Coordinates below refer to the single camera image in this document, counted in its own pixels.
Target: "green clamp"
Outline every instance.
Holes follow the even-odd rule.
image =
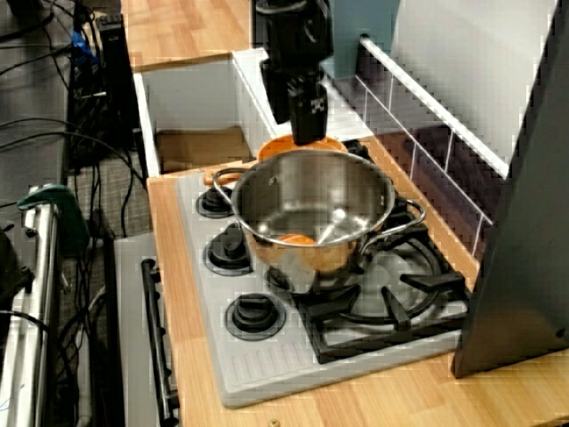
[[[79,204],[71,190],[65,185],[47,184],[22,198],[16,206],[26,211],[38,205],[56,205],[60,248],[64,256],[82,254],[89,245],[89,228],[81,214]]]

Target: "dark tile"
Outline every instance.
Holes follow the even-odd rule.
[[[378,141],[387,149],[389,154],[409,175],[413,163],[413,149],[415,142],[405,132],[376,135]]]
[[[484,250],[486,249],[486,242],[490,237],[490,230],[492,225],[487,220],[483,220],[482,227],[480,227],[480,234],[478,235],[477,248],[474,252],[474,256],[477,260],[482,261],[484,255]]]
[[[390,111],[406,129],[441,125],[443,121],[399,80],[393,82]]]
[[[393,119],[388,111],[371,96],[367,97],[365,124],[375,135],[403,131],[401,126]]]
[[[453,137],[448,174],[492,219],[505,181],[456,135]]]
[[[365,87],[355,77],[334,79],[333,85],[348,102],[349,106],[364,119]]]
[[[452,134],[447,125],[413,129],[411,134],[442,167],[445,167],[448,144]]]
[[[479,212],[422,151],[413,167],[413,182],[437,209],[457,238],[471,251],[477,234]]]
[[[378,100],[388,105],[391,73],[362,45],[359,45],[357,54],[356,75]]]

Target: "orange bowl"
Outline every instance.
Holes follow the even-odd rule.
[[[315,245],[317,242],[301,234],[286,234],[278,238],[281,242],[290,243],[293,245]]]
[[[257,160],[262,161],[265,158],[284,153],[286,151],[293,151],[296,149],[331,149],[335,151],[348,152],[348,149],[339,141],[332,138],[324,137],[323,140],[311,142],[307,145],[295,145],[292,135],[285,135],[275,138],[263,145],[257,154]]]

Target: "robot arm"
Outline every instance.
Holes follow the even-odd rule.
[[[329,0],[260,0],[256,9],[267,18],[260,70],[273,116],[291,121],[296,145],[320,141],[328,117],[320,61],[333,54]]]

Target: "pot handle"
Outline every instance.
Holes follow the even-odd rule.
[[[391,236],[392,234],[396,234],[396,233],[400,233],[401,231],[405,231],[408,228],[412,227],[413,225],[419,224],[420,222],[422,222],[425,219],[425,215],[427,213],[426,213],[425,208],[423,206],[421,206],[419,203],[415,202],[414,200],[411,200],[410,198],[406,198],[406,197],[399,197],[399,198],[401,200],[403,200],[406,204],[411,205],[413,207],[416,207],[419,210],[419,213],[420,213],[419,216],[417,218],[415,218],[414,220],[408,222],[407,224],[398,225],[396,227],[393,227],[392,229],[378,231],[376,234],[371,236],[367,242],[365,242],[364,247],[362,248],[361,254],[365,254],[367,252],[367,250],[369,249],[369,247],[374,245],[378,240],[380,240],[382,238],[386,238],[388,236]]]
[[[223,191],[221,188],[221,185],[218,183],[218,179],[222,175],[227,175],[228,173],[245,173],[248,170],[249,169],[245,169],[243,167],[228,167],[227,169],[221,169],[220,171],[216,172],[212,178],[213,187],[217,190],[218,193],[220,193],[220,195],[223,197],[223,200],[225,200],[225,202],[231,206],[231,209],[233,209],[233,203],[231,202],[229,196],[225,194],[225,191]]]

